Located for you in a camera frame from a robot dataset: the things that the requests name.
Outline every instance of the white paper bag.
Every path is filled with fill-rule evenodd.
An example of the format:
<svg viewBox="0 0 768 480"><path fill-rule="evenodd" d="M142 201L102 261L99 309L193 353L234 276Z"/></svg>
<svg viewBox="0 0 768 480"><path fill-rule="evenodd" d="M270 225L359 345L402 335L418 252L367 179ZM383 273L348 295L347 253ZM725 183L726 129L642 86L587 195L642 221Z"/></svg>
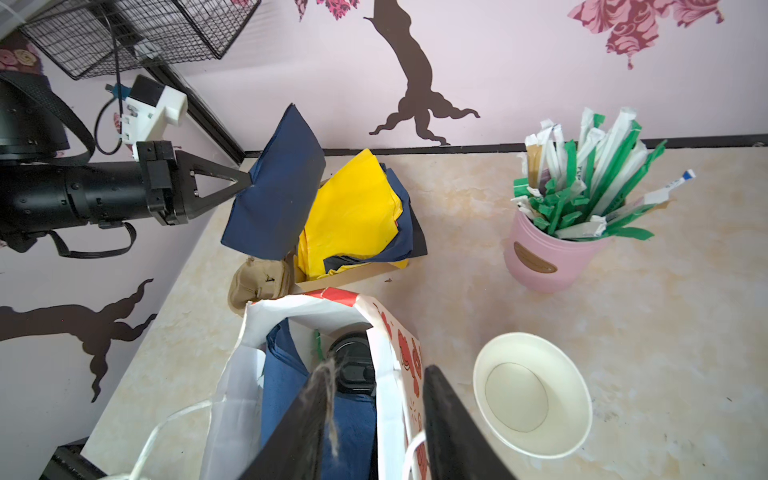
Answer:
<svg viewBox="0 0 768 480"><path fill-rule="evenodd" d="M399 480L406 447L424 429L420 342L376 299L335 288L251 303L214 403L200 480L234 480L253 461L260 444L260 387L263 368L257 349L283 319L331 336L368 323L376 369L376 434L379 478ZM426 447L416 450L415 480L429 477Z"/></svg>

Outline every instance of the pink bucket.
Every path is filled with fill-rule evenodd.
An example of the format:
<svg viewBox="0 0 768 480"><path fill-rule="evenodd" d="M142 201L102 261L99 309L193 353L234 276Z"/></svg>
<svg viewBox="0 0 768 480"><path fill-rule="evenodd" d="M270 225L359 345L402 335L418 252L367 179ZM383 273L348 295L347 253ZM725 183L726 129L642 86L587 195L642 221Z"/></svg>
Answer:
<svg viewBox="0 0 768 480"><path fill-rule="evenodd" d="M605 238L574 242L550 237L518 210L504 249L504 260L509 273L527 288L544 293L559 292L576 281L608 241Z"/></svg>

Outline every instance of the brown label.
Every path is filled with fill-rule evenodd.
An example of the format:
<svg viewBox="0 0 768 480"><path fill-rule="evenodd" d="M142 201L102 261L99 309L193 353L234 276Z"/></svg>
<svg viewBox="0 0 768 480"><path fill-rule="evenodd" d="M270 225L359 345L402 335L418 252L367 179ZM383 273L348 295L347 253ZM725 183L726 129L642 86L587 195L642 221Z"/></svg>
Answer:
<svg viewBox="0 0 768 480"><path fill-rule="evenodd" d="M526 267L539 273L555 273L558 268L547 260L534 255L529 249L523 247L520 242L515 242L515 254Z"/></svg>

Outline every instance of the wire basket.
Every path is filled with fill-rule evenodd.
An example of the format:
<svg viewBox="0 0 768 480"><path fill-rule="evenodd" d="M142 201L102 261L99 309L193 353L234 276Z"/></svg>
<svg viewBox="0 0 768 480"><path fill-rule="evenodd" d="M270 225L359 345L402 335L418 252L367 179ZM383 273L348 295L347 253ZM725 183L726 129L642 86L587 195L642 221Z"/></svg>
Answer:
<svg viewBox="0 0 768 480"><path fill-rule="evenodd" d="M64 0L21 26L75 80L221 59L261 0Z"/></svg>

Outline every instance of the white paper cup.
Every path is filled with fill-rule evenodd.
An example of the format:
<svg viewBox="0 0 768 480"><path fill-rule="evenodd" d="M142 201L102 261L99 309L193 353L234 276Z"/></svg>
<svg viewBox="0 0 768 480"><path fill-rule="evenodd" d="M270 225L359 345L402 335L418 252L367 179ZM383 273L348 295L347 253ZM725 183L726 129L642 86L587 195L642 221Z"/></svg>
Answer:
<svg viewBox="0 0 768 480"><path fill-rule="evenodd" d="M488 342L475 361L475 399L507 446L538 458L579 448L592 427L584 378L562 350L530 333Z"/></svg>

